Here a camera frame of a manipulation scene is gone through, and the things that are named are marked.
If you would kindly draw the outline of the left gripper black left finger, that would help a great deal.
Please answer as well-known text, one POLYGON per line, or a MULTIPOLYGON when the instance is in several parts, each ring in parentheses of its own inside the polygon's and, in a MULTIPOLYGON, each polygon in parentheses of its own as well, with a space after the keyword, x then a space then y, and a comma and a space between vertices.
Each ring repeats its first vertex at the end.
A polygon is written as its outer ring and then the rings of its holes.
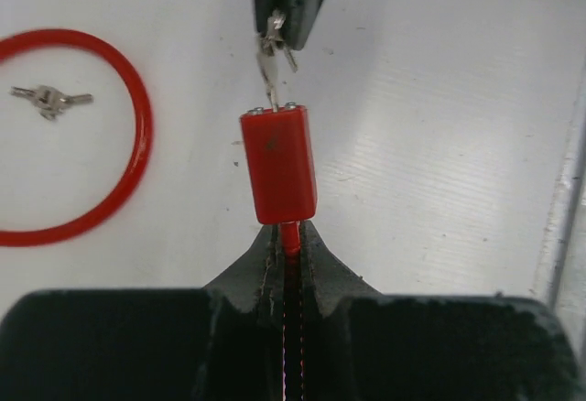
POLYGON ((1 321, 4 400, 279 400, 277 230, 199 288, 44 289, 1 321))

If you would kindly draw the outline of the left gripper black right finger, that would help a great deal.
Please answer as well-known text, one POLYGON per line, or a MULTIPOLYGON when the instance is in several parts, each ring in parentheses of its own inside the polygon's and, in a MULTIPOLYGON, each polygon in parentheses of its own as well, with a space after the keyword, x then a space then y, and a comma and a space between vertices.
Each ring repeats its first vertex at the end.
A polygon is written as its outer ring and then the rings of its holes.
POLYGON ((301 227, 308 400, 582 400, 559 319, 532 298, 383 294, 301 227))

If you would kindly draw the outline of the small red padlock keys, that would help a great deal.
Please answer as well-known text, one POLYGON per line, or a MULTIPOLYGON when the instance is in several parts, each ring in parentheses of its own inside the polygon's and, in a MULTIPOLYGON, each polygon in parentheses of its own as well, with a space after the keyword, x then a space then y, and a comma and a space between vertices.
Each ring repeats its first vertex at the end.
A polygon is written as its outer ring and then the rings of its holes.
POLYGON ((277 53, 282 52, 291 70, 293 72, 298 71, 298 64, 292 50, 281 35, 281 29, 285 22, 285 14, 275 9, 267 18, 265 33, 257 35, 256 60, 265 85, 266 96, 273 112, 277 112, 280 107, 277 95, 277 53))

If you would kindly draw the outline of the small red padlock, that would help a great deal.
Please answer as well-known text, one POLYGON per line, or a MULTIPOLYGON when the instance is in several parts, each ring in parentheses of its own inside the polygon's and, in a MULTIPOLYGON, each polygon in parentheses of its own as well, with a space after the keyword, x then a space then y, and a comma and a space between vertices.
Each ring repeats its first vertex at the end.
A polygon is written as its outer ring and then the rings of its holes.
POLYGON ((288 103, 254 109, 240 117, 257 220, 301 222, 317 210, 309 111, 288 103))

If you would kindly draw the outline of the cable lock keys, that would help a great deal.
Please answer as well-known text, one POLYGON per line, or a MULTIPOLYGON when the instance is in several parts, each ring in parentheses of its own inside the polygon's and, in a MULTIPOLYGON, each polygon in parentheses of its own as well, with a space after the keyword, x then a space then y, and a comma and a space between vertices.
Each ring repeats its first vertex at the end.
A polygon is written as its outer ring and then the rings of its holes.
POLYGON ((68 95, 47 85, 39 85, 35 89, 12 87, 10 94, 30 101, 38 109, 38 113, 50 121, 54 121, 74 105, 93 102, 93 96, 89 93, 68 95))

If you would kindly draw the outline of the red cable lock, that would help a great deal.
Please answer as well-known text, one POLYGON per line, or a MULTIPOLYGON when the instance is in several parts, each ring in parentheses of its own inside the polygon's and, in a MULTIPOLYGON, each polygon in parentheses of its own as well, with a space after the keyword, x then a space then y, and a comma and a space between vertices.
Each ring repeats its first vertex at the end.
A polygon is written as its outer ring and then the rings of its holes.
POLYGON ((70 240, 118 212, 154 142, 151 102, 132 63, 77 30, 34 29, 1 42, 1 244, 70 240), (89 93, 54 121, 12 87, 89 93))

